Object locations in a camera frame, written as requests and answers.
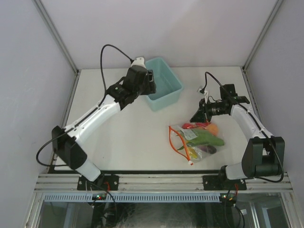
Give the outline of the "orange fake fruit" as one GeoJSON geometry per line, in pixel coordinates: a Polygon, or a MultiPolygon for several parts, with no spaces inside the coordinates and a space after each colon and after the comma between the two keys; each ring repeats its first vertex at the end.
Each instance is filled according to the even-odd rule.
{"type": "Polygon", "coordinates": [[[214,136],[217,136],[219,133],[219,129],[216,124],[210,123],[209,125],[206,126],[206,129],[214,136]]]}

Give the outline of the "green fake leafy vegetable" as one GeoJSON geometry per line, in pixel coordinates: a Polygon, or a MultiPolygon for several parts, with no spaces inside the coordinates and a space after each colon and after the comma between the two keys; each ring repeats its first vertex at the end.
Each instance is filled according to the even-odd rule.
{"type": "Polygon", "coordinates": [[[177,132],[171,131],[170,136],[175,136],[181,140],[181,147],[178,150],[182,150],[184,145],[187,147],[198,147],[200,145],[211,145],[211,146],[224,146],[225,142],[223,139],[212,135],[208,130],[201,128],[194,129],[178,129],[177,132]]]}

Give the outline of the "clear zip top bag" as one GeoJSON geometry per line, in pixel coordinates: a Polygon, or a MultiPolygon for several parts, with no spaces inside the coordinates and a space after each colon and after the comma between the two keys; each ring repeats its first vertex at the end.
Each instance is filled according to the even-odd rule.
{"type": "Polygon", "coordinates": [[[214,123],[184,123],[169,126],[171,148],[193,165],[213,154],[225,145],[214,123]]]}

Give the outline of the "purple fake eggplant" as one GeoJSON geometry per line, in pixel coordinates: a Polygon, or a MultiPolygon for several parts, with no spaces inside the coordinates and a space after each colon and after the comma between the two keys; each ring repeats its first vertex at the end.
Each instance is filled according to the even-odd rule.
{"type": "Polygon", "coordinates": [[[209,154],[215,154],[217,152],[217,149],[211,145],[200,145],[199,149],[209,154]]]}

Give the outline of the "yellow fake banana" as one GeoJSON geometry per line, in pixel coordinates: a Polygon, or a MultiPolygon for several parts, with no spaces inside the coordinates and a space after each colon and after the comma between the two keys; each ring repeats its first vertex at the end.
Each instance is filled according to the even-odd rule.
{"type": "Polygon", "coordinates": [[[191,160],[201,160],[201,154],[196,152],[194,147],[187,148],[191,160]]]}

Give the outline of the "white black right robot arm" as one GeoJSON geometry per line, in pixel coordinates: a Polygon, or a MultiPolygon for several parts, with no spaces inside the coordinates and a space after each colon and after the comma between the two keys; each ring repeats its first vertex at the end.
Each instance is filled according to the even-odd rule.
{"type": "Polygon", "coordinates": [[[274,136],[258,120],[246,96],[239,96],[234,84],[220,86],[220,99],[214,102],[207,97],[199,101],[199,108],[191,122],[210,122],[213,116],[230,115],[239,125],[247,140],[247,146],[239,163],[223,166],[218,177],[221,188],[228,190],[240,179],[261,179],[270,176],[283,180],[285,141],[274,136]]]}

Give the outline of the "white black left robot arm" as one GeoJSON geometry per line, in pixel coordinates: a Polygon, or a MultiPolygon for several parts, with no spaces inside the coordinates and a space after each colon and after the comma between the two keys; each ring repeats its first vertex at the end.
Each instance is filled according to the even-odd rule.
{"type": "Polygon", "coordinates": [[[64,128],[52,130],[54,153],[72,170],[87,179],[94,190],[104,185],[100,169],[88,158],[83,149],[84,142],[106,120],[133,103],[140,95],[156,92],[153,71],[142,66],[132,66],[126,76],[110,86],[103,98],[78,120],[64,128]]]}

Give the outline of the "light blue plastic bin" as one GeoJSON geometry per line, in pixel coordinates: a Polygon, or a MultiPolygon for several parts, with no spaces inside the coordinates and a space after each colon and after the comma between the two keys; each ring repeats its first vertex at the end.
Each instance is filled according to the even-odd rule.
{"type": "Polygon", "coordinates": [[[153,71],[156,93],[146,96],[147,104],[154,112],[176,103],[184,89],[172,68],[161,57],[146,61],[148,70],[153,71]]]}

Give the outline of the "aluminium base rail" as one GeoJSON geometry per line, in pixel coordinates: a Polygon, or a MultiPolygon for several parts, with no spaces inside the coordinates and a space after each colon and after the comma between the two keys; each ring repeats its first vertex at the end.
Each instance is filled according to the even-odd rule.
{"type": "MultiPolygon", "coordinates": [[[[288,175],[280,183],[261,179],[219,184],[212,174],[106,174],[95,184],[116,192],[224,192],[230,186],[245,193],[292,192],[288,175]]],[[[41,174],[34,190],[37,192],[85,191],[85,179],[78,174],[41,174]]]]}

